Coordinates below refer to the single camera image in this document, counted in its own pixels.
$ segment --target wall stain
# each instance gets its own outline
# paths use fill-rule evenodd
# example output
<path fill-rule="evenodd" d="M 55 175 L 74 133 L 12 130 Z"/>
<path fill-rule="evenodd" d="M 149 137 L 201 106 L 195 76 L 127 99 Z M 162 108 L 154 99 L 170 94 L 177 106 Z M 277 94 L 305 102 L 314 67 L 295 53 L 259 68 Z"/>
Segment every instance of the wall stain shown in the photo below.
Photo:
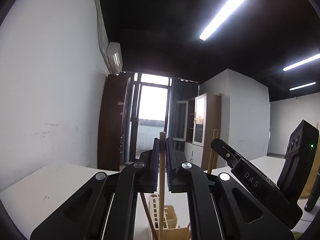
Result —
<path fill-rule="evenodd" d="M 36 132 L 33 135 L 45 135 L 45 134 L 49 134 L 50 131 L 46 131 L 46 132 Z"/>
<path fill-rule="evenodd" d="M 50 126 L 59 126 L 58 124 L 56 124 L 56 123 L 45 123 L 46 125 L 50 125 Z"/>

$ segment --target dark curtain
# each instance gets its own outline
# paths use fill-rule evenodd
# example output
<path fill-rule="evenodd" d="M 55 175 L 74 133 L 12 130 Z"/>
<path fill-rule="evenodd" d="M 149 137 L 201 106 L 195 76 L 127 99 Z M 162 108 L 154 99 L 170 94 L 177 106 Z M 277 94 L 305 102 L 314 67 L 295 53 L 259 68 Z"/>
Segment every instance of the dark curtain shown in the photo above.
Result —
<path fill-rule="evenodd" d="M 198 96 L 198 82 L 186 82 L 177 78 L 172 78 L 172 85 L 169 99 L 169 119 L 168 119 L 168 133 L 167 136 L 172 138 L 173 127 L 175 125 L 183 125 L 185 122 L 184 116 L 176 115 L 176 102 L 187 101 Z M 172 140 L 173 149 L 184 151 L 183 141 Z"/>

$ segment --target wooden stick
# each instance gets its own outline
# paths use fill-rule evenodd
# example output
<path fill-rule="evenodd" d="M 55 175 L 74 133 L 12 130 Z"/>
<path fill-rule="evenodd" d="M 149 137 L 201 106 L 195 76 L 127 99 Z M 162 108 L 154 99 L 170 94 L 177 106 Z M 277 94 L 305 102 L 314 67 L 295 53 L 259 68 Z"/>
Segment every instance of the wooden stick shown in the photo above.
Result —
<path fill-rule="evenodd" d="M 162 239 L 164 217 L 164 169 L 165 169 L 165 132 L 160 132 L 160 155 L 159 155 L 159 240 Z"/>
<path fill-rule="evenodd" d="M 213 130 L 213 137 L 212 140 L 218 137 L 218 129 Z M 210 159 L 209 159 L 209 164 L 208 164 L 208 171 L 207 173 L 211 174 L 212 172 L 212 166 L 213 166 L 213 161 L 214 161 L 214 156 L 216 155 L 215 151 L 211 149 L 210 152 Z"/>
<path fill-rule="evenodd" d="M 182 239 L 184 239 L 184 240 L 189 240 L 190 239 L 190 236 L 189 236 L 189 227 L 190 227 L 190 222 L 189 222 L 189 224 L 188 224 L 188 226 L 186 227 L 186 234 L 185 234 L 185 236 L 182 238 Z"/>
<path fill-rule="evenodd" d="M 191 238 L 191 230 L 190 230 L 190 232 L 189 232 L 189 235 L 188 235 L 187 240 L 190 240 L 190 238 Z"/>
<path fill-rule="evenodd" d="M 218 154 L 216 152 L 214 152 L 212 167 L 214 167 L 214 168 L 217 167 L 217 161 L 218 161 Z"/>
<path fill-rule="evenodd" d="M 151 215 L 150 215 L 150 212 L 149 212 L 149 209 L 148 209 L 146 197 L 145 197 L 143 192 L 140 192 L 140 196 L 141 196 L 142 204 L 143 204 L 143 207 L 144 207 L 144 211 L 146 212 L 146 215 L 147 215 L 147 218 L 148 218 L 148 221 L 149 221 L 149 225 L 150 225 L 153 237 L 155 238 L 155 240 L 158 240 L 158 236 L 156 234 L 156 230 L 155 230 L 155 227 L 153 225 L 153 222 L 152 222 L 152 219 L 151 219 Z"/>

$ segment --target metal screw cap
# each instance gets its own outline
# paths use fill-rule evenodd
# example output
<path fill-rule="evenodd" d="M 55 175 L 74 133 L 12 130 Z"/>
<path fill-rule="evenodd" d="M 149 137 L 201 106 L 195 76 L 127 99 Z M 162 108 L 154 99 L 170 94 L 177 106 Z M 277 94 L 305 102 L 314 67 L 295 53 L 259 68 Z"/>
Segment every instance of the metal screw cap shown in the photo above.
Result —
<path fill-rule="evenodd" d="M 106 175 L 103 172 L 99 172 L 96 174 L 96 179 L 97 180 L 102 180 L 106 177 Z"/>
<path fill-rule="evenodd" d="M 230 175 L 228 173 L 221 173 L 219 176 L 220 176 L 220 179 L 225 181 L 230 179 Z"/>
<path fill-rule="evenodd" d="M 182 168 L 184 169 L 190 169 L 192 167 L 191 163 L 185 162 L 183 164 L 181 164 Z"/>
<path fill-rule="evenodd" d="M 136 169 L 141 169 L 144 167 L 144 163 L 143 162 L 136 162 L 134 165 L 133 165 Z"/>

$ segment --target glass cabinet door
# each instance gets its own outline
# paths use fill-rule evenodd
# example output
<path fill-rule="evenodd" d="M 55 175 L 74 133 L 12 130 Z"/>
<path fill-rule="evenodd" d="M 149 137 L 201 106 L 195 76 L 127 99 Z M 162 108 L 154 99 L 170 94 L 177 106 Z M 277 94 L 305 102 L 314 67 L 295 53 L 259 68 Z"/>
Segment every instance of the glass cabinet door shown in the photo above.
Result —
<path fill-rule="evenodd" d="M 206 96 L 196 97 L 195 122 L 193 127 L 193 144 L 203 146 L 206 114 Z"/>
<path fill-rule="evenodd" d="M 188 101 L 177 101 L 173 118 L 173 140 L 186 141 L 187 121 Z"/>

